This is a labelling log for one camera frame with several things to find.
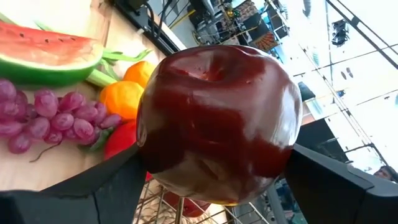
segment small orange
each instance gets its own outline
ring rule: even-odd
[[[154,72],[156,66],[147,61],[140,61],[131,65],[124,74],[123,81],[132,81],[145,88],[149,77]]]
[[[139,99],[144,92],[136,82],[120,81],[102,89],[99,100],[109,113],[116,113],[123,121],[137,118]]]

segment black panel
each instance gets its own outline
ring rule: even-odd
[[[308,223],[397,223],[398,185],[302,146],[285,169]]]
[[[324,119],[301,126],[297,144],[340,162],[348,161],[347,156]]]

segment apple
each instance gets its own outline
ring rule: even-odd
[[[177,209],[178,202],[180,200],[180,196],[178,196],[172,192],[166,192],[163,195],[163,200],[165,200],[174,209]],[[191,200],[189,198],[186,198],[184,200],[182,215],[185,217],[190,217],[190,218],[199,217],[204,214],[203,211],[206,211],[210,205],[211,204],[207,203],[207,202],[201,202],[201,201]]]
[[[137,145],[171,192],[236,205],[281,174],[301,120],[300,90],[277,60],[245,46],[195,47],[168,56],[150,77]]]

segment glossy red surface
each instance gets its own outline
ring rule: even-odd
[[[278,61],[250,47],[197,47],[167,57],[151,76],[137,144],[170,191],[231,205],[283,171],[301,119],[300,90]]]

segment wooden board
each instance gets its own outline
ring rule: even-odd
[[[19,15],[26,21],[37,19],[60,32],[99,39],[107,48],[122,51],[126,55],[135,56],[144,49],[152,49],[146,60],[154,64],[164,58],[149,40],[137,34],[136,28],[104,0],[0,0],[0,7],[7,7],[11,14]],[[163,28],[181,49],[185,48],[168,27]],[[131,65],[121,62],[115,71],[122,76]],[[57,90],[57,95],[63,96],[76,89],[89,99],[96,98],[97,91],[87,83]],[[32,93],[28,93],[28,96],[32,102]],[[29,163],[47,147],[49,145],[38,142],[29,152],[13,155],[7,151],[6,141],[0,140],[0,190],[41,190],[102,161],[100,152],[85,154],[75,144],[65,142],[45,153],[39,161]]]

